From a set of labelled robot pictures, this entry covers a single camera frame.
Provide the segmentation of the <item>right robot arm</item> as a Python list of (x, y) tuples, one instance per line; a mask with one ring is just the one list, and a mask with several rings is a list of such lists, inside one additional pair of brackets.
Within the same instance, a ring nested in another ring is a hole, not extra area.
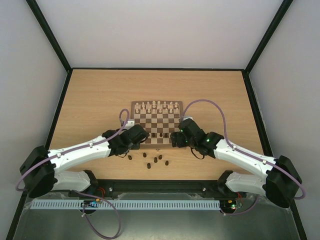
[(221, 134), (206, 133), (192, 118), (181, 121), (170, 139), (173, 147), (189, 147), (203, 157), (227, 161), (249, 172), (226, 170), (217, 180), (218, 191), (224, 196), (233, 192), (251, 193), (264, 196), (281, 208), (289, 208), (302, 184), (289, 158), (261, 155), (230, 142)]

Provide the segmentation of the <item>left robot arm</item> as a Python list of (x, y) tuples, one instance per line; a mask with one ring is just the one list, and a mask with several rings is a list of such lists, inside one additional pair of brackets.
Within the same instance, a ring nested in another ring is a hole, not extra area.
[(21, 165), (22, 191), (30, 198), (55, 190), (83, 192), (95, 183), (89, 170), (69, 172), (74, 166), (91, 160), (127, 154), (134, 145), (147, 140), (149, 133), (139, 124), (107, 130), (102, 135), (71, 147), (47, 150), (43, 145), (32, 150)]

